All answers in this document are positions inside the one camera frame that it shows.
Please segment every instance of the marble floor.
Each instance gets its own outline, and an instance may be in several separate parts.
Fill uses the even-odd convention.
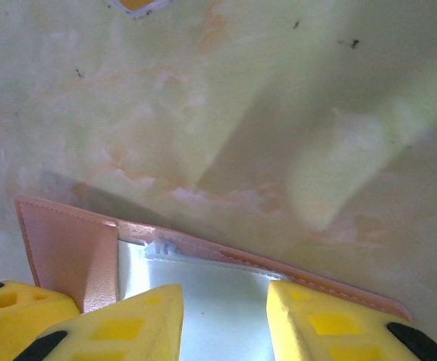
[[[437,1],[0,0],[0,279],[41,196],[398,299],[437,340]]]

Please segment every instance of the pink wallet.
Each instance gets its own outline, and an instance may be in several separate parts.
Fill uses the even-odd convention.
[[[274,271],[313,290],[411,320],[397,301],[243,250],[45,199],[19,196],[15,203],[36,285],[72,297],[82,312],[117,301],[118,240],[146,245],[160,239],[186,256]]]

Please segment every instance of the yellow object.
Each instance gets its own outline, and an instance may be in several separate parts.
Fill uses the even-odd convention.
[[[0,282],[0,361],[12,360],[45,329],[79,314],[61,293]]]
[[[154,1],[155,0],[120,0],[121,4],[130,11],[138,10]]]
[[[387,330],[398,317],[286,281],[267,299],[276,361],[417,361]]]
[[[20,356],[35,360],[40,340],[58,337],[39,360],[177,361],[183,312],[181,286],[158,287],[55,325]]]

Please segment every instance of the leather cover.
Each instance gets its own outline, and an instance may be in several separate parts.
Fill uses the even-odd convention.
[[[398,302],[338,281],[200,238],[102,216],[68,205],[19,196],[16,208],[35,283],[71,296],[84,312],[117,300],[117,240],[174,243],[178,251],[286,275],[302,286],[411,320]]]

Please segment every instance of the yellow foam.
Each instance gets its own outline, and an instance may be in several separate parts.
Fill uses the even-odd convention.
[[[61,293],[17,282],[0,288],[0,361],[11,360],[48,327],[80,314]]]
[[[68,334],[46,361],[177,361],[183,324],[181,286],[170,284],[55,325]]]
[[[154,0],[120,0],[121,4],[130,11],[135,11],[154,2]]]
[[[267,299],[276,361],[417,361],[386,325],[398,317],[286,281]]]

